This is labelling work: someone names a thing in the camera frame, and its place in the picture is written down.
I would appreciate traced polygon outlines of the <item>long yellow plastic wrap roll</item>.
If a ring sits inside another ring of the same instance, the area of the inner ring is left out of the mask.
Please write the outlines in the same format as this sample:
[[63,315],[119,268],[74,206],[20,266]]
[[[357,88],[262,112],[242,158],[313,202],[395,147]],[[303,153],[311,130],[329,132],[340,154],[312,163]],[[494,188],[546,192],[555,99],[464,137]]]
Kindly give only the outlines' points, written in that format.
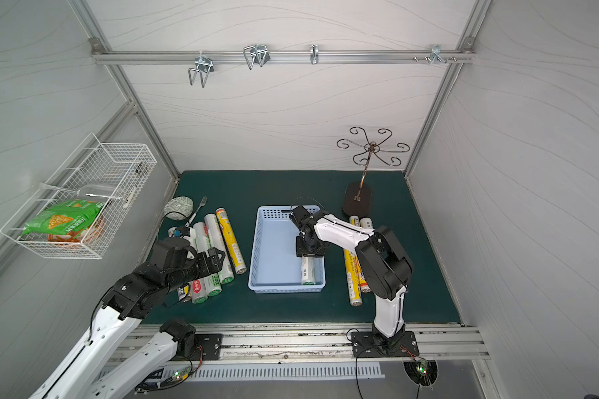
[[232,229],[226,210],[224,208],[218,208],[216,210],[216,218],[218,219],[221,234],[225,241],[226,247],[229,250],[235,273],[238,275],[244,274],[247,271],[246,261],[241,253],[236,235]]

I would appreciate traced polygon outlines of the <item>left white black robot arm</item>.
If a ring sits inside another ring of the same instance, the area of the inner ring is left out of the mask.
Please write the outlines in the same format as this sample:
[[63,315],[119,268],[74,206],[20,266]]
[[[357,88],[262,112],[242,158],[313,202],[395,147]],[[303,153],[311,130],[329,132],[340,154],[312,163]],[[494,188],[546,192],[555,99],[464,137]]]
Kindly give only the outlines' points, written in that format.
[[180,320],[164,323],[158,333],[105,377],[98,374],[141,321],[166,297],[194,280],[221,271],[226,254],[220,249],[197,251],[188,240],[157,242],[148,261],[106,291],[93,309],[89,327],[72,350],[33,394],[35,398],[122,398],[134,388],[163,389],[145,379],[174,357],[188,361],[191,377],[201,366],[204,341]]

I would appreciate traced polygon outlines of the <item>light blue perforated plastic basket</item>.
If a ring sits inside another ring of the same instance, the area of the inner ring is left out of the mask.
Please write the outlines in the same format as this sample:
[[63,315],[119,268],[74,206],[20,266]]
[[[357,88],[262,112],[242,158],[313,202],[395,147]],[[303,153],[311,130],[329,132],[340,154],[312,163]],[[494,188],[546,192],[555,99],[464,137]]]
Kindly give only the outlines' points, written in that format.
[[303,280],[302,259],[296,255],[298,229],[290,205],[261,206],[251,253],[248,287],[257,294],[319,293],[326,286],[324,259],[313,261],[311,283]]

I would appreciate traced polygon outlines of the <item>white green long wrap roll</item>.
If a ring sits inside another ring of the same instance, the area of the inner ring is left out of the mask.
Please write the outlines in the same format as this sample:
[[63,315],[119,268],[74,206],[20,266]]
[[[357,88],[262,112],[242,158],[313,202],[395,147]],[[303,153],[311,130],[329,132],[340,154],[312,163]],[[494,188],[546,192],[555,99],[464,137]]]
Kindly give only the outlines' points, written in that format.
[[301,258],[301,284],[316,284],[314,257],[303,256]]

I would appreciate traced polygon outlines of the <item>short yellow orange wrap roll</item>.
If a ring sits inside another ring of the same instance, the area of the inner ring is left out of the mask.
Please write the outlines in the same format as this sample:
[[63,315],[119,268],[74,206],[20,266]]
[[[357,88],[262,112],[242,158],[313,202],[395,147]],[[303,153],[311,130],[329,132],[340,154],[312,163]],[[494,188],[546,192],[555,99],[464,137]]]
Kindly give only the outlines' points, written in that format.
[[[360,220],[361,220],[361,218],[359,218],[359,216],[356,216],[356,215],[352,215],[349,217],[349,222],[357,227],[361,227]],[[369,287],[369,285],[367,284],[367,282],[365,280],[364,274],[362,273],[361,266],[359,263],[359,258],[357,256],[354,257],[354,265],[356,267],[356,272],[358,275],[360,292],[363,294],[370,293],[371,288]]]

